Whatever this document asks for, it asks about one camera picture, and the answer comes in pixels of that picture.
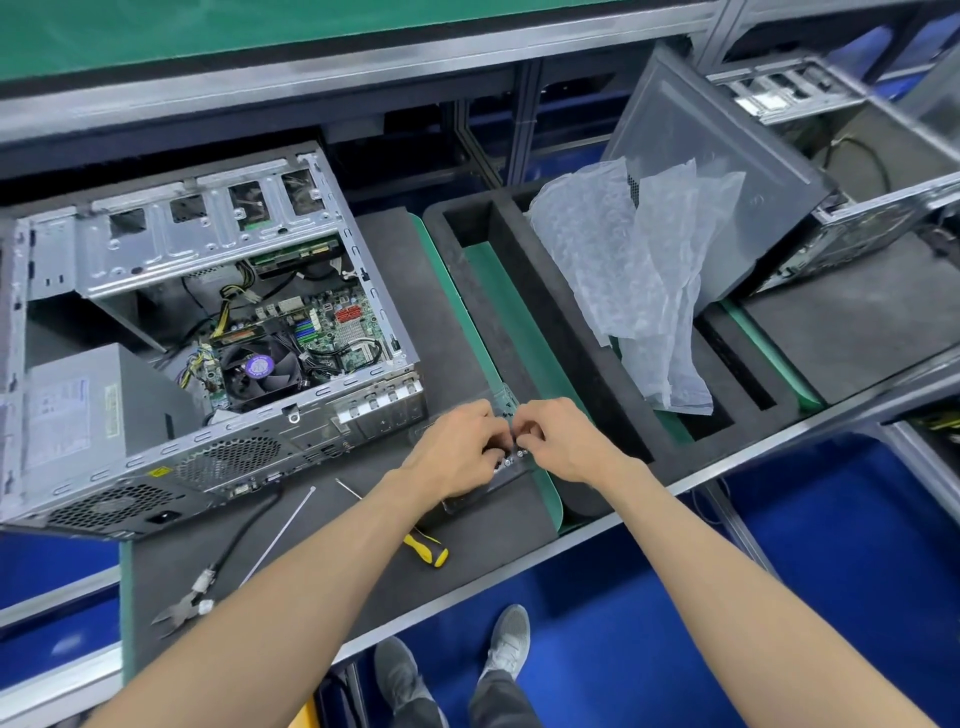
person's left hand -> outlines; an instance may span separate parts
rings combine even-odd
[[[399,471],[422,488],[432,508],[489,483],[513,446],[507,421],[493,416],[487,400],[477,400],[451,409],[429,426]]]

black fan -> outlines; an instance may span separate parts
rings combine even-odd
[[[297,355],[274,336],[236,345],[220,366],[230,401],[241,412],[292,394],[303,380]]]

small screws in plastic tray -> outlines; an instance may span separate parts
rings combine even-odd
[[[514,393],[510,391],[510,387],[508,387],[506,384],[495,390],[487,390],[486,392],[478,393],[476,397],[470,398],[466,401],[476,400],[487,400],[493,408],[494,416],[503,417],[507,420],[507,422],[511,422],[513,420],[514,413],[516,412],[517,402],[516,397],[514,397]],[[426,429],[434,424],[443,414],[444,412],[433,415],[426,422],[416,425],[410,430],[410,439],[414,445],[420,441],[420,438],[423,436],[423,433],[426,432]],[[493,480],[491,480],[487,485],[482,485],[479,488],[470,491],[469,493],[463,494],[462,496],[447,498],[443,502],[444,510],[448,514],[462,511],[464,508],[472,505],[483,496],[499,490],[507,483],[511,482],[512,480],[516,480],[524,473],[529,473],[535,467],[536,464],[534,463],[534,459],[527,450],[523,448],[514,448],[512,452],[507,454],[503,462],[497,466],[496,470],[493,471]]]

shoe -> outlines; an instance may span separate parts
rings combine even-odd
[[[388,637],[376,646],[373,670],[380,694],[394,713],[419,697],[433,701],[433,695],[420,676],[413,652],[399,638]]]
[[[494,669],[506,670],[516,680],[530,654],[530,617],[519,604],[503,610],[493,626],[490,637],[490,652],[483,666],[480,679]]]

pant leg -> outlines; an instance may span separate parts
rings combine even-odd
[[[502,669],[483,676],[469,710],[470,728],[543,728],[523,690]]]
[[[396,712],[392,728],[447,728],[440,708],[433,700],[419,697]]]

